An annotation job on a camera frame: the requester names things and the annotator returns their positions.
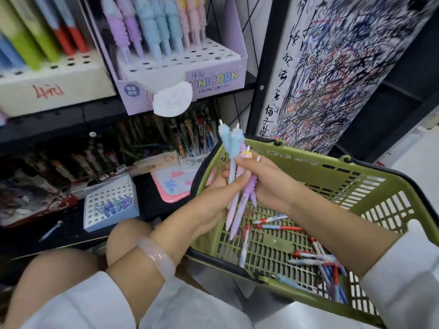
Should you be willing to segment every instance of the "green plastic basket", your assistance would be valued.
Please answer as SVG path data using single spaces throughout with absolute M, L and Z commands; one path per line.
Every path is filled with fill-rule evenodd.
M 284 146 L 281 140 L 266 140 L 246 136 L 245 143 L 260 155 L 272 160 L 288 175 L 304 182 L 308 188 L 342 208 L 384 226 L 404 233 L 407 223 L 416 219 L 428 239 L 439 245 L 439 218 L 416 183 L 397 171 L 383 169 L 349 156 L 340 159 Z M 199 195 L 215 167 L 227 159 L 224 147 L 218 143 L 206 158 L 194 179 L 191 196 Z M 313 251 L 309 235 L 282 230 L 251 230 L 245 269 L 238 266 L 241 253 L 241 229 L 247 223 L 267 216 L 277 215 L 262 205 L 247 208 L 252 215 L 243 217 L 234 240 L 225 230 L 225 219 L 210 232 L 200 236 L 187 251 L 193 260 L 210 265 L 233 275 L 261 283 L 273 292 L 331 313 L 362 321 L 374 326 L 384 326 L 376 308 L 359 286 L 359 279 L 348 271 L 340 283 L 351 305 L 335 303 L 328 299 L 321 276 L 315 267 L 294 266 L 287 263 L 294 250 Z M 295 226 L 293 221 L 282 225 Z M 303 287 L 317 292 L 291 288 L 269 278 L 280 273 L 295 279 Z

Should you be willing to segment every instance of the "hand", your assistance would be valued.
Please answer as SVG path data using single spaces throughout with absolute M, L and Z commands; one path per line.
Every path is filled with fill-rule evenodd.
M 195 199 L 186 206 L 193 210 L 195 226 L 194 239 L 209 232 L 214 228 L 222 217 L 227 216 L 227 205 L 249 182 L 250 171 L 245 171 L 231 184 L 227 184 L 229 171 L 222 169 L 217 171 L 213 182 Z
M 260 161 L 253 158 L 236 157 L 238 165 L 258 176 L 256 197 L 266 207 L 280 214 L 291 215 L 293 198 L 301 184 L 277 167 L 270 159 L 261 156 Z

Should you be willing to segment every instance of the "bracelet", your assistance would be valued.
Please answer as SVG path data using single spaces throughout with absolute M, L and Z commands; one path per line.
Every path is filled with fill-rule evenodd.
M 154 265 L 165 278 L 165 281 L 169 280 L 175 275 L 174 262 L 163 250 L 163 248 L 153 239 L 142 237 L 137 243 L 137 246 L 143 250 L 145 254 L 148 255 L 148 257 L 154 262 Z

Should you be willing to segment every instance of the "white sleeve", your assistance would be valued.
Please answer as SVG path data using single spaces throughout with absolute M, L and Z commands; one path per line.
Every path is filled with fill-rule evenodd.
M 133 313 L 119 287 L 105 272 L 56 296 L 21 329 L 136 329 Z
M 360 285 L 389 329 L 439 328 L 439 247 L 403 235 Z

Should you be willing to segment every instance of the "purple display box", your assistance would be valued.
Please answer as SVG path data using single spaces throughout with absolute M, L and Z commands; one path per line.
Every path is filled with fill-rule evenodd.
M 105 47 L 96 20 L 91 13 L 87 0 L 84 0 L 87 13 L 90 17 L 93 30 L 96 34 L 97 41 L 102 50 L 108 68 L 116 84 L 118 92 L 122 98 L 128 115 L 134 115 L 146 111 L 153 110 L 152 101 L 153 94 L 144 89 L 137 81 L 120 80 L 116 74 L 113 62 Z M 247 71 L 247 50 L 245 48 L 244 37 L 241 32 L 241 25 L 239 23 L 238 12 L 236 10 L 235 0 L 226 0 L 223 11 L 223 30 L 221 32 L 222 44 L 241 55 L 240 60 L 234 60 L 228 63 L 222 63 L 217 66 L 202 67 L 190 72 L 186 72 L 186 81 L 192 84 L 193 98 L 196 101 L 200 98 L 209 97 L 225 93 L 228 91 L 244 88 L 245 73 Z M 228 86 L 220 87 L 218 84 L 211 84 L 203 88 L 197 88 L 198 79 L 215 78 L 225 73 L 236 73 L 238 71 L 238 78 L 230 82 Z M 208 83 L 216 83 L 216 81 L 207 81 Z

